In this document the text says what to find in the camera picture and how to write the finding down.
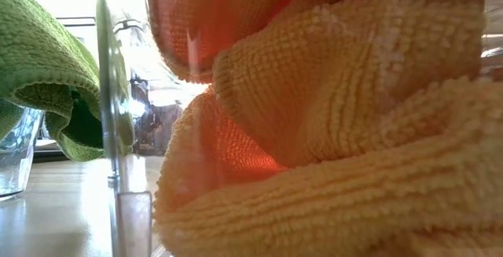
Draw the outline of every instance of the cloth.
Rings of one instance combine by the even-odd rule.
[[[17,106],[37,108],[68,158],[103,155],[97,64],[34,0],[0,0],[0,75],[0,138],[19,121]]]
[[[478,78],[484,17],[484,0],[292,0],[215,57],[174,125],[163,244],[181,257],[499,254],[503,84]]]

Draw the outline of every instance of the table surface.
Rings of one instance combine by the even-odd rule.
[[[145,158],[156,188],[160,157]],[[112,256],[105,160],[34,164],[24,193],[0,201],[0,256]],[[168,257],[152,235],[152,256]]]

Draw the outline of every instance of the orange microfiber cloth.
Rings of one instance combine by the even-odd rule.
[[[281,3],[236,2],[243,16]],[[164,6],[153,15],[175,18]],[[291,0],[264,28],[229,20],[231,45],[208,35],[223,51],[196,74],[172,21],[154,20],[175,73],[212,77],[161,170],[163,244],[177,257],[500,255],[503,85],[478,78],[483,7]]]

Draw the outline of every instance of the clear plastic container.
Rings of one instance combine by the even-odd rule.
[[[18,121],[0,141],[0,200],[22,193],[26,188],[43,116],[42,111],[33,108],[9,107],[18,109],[20,117],[13,117]]]
[[[98,0],[114,255],[498,254],[501,1]]]

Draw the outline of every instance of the towel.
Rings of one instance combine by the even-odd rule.
[[[46,112],[46,127],[76,161],[103,155],[98,68],[84,45],[34,0],[0,0],[0,138],[20,113]]]
[[[499,254],[503,84],[478,77],[483,10],[291,0],[218,53],[160,171],[163,244],[181,257]]]

